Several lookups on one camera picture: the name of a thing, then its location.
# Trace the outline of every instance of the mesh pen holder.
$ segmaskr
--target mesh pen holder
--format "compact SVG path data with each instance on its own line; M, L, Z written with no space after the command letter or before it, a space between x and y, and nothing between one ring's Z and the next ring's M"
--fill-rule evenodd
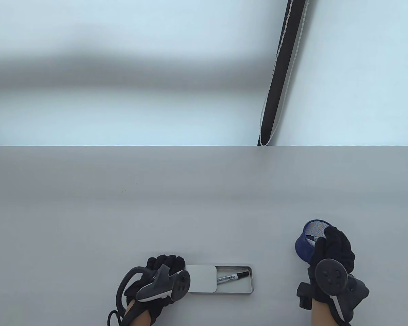
M325 228L332 225L321 219L312 219L305 224L302 234L296 240L294 249L305 262L310 262L314 252L314 243L319 237L325 238Z

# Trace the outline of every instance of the gray tabletop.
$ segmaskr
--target gray tabletop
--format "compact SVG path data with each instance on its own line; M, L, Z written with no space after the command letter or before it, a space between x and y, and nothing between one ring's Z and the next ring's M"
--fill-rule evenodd
M252 295L188 294L159 325L308 325L294 241L315 218L371 290L352 324L408 324L408 147L0 147L0 325L105 325L159 253L254 272Z

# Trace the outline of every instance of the black marker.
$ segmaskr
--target black marker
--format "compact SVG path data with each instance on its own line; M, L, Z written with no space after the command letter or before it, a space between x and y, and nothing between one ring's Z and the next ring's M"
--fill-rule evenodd
M227 281L234 281L235 279L240 279L249 276L249 272L235 273L228 276L218 277L216 279L216 284L225 283Z

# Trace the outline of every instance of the vr controller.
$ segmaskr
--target vr controller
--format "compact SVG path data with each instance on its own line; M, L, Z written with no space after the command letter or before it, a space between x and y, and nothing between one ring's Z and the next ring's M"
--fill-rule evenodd
M122 296L128 282L138 273L142 273L143 276L153 281L137 291L136 302L126 314L126 308L122 303ZM181 270L169 276L169 267L166 265L162 265L156 271L149 270L145 267L134 267L124 276L118 287L116 295L117 311L112 311L107 317L108 325L110 324L111 316L115 313L120 326L129 326L136 317L146 310L142 304L139 304L140 302L148 302L158 298L166 298L167 296L170 297L172 301L178 301L186 295L189 291L189 287L190 275L187 270Z
M328 306L336 323L350 326L355 307L369 295L369 289L363 281L348 274L343 265L334 259L321 260L317 264L314 276L320 289L330 297ZM302 282L297 288L296 295L299 297L299 306L311 310L313 286Z

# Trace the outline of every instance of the black glove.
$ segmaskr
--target black glove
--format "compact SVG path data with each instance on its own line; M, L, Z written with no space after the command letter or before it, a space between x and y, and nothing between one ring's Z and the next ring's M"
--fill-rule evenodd
M325 259L330 258L338 261L344 266L347 273L354 270L355 254L351 250L351 244L342 231L336 227L325 228L325 238L317 239L314 246L314 253L310 259L308 268L308 277L310 284L313 286L313 299L323 303L330 303L331 298L326 295L316 283L315 271L317 264Z
M171 256L161 255L158 256L157 258L154 257L149 258L146 268L148 268L149 270L158 270L160 266L162 266L162 264L165 264L170 268L169 275L173 275L177 272L180 272L181 270L184 270L184 267L186 266L184 259L181 257L177 257L174 255ZM153 281L152 279L142 276L139 281L135 281L132 285L130 285L128 289L126 289L124 292L124 295L126 296L127 299L127 305L129 305L131 300L133 300L136 297L137 291L139 291L145 285L150 284L152 281ZM166 307L168 304L171 303L173 303L173 301L168 296L166 298L158 298L152 301L140 302L140 304L143 305L146 308L146 310L148 310L148 312L150 313L151 325L154 324L156 318L160 316L163 307Z

